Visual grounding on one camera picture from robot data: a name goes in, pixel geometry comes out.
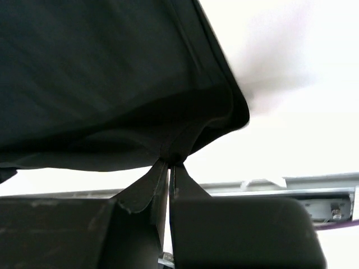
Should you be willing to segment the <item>black t shirt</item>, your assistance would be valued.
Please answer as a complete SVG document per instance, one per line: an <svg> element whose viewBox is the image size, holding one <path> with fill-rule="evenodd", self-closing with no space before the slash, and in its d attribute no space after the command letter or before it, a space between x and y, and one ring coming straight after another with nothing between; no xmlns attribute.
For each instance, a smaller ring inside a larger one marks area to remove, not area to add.
<svg viewBox="0 0 359 269"><path fill-rule="evenodd" d="M1 2L1 181L181 164L249 118L198 1Z"/></svg>

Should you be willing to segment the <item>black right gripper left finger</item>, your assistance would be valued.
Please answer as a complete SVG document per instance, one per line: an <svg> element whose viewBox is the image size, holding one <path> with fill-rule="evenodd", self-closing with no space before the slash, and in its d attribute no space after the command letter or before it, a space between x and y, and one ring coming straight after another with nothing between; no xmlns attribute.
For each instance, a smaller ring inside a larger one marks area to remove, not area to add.
<svg viewBox="0 0 359 269"><path fill-rule="evenodd" d="M3 197L2 268L157 268L168 166L112 198Z"/></svg>

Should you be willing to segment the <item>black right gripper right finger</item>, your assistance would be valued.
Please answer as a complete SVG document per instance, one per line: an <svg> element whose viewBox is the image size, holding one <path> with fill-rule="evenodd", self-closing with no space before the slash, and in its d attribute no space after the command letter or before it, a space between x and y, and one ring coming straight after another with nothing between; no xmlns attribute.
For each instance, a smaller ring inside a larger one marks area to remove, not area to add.
<svg viewBox="0 0 359 269"><path fill-rule="evenodd" d="M171 168L169 221L176 268L325 268L307 211L291 198L213 197Z"/></svg>

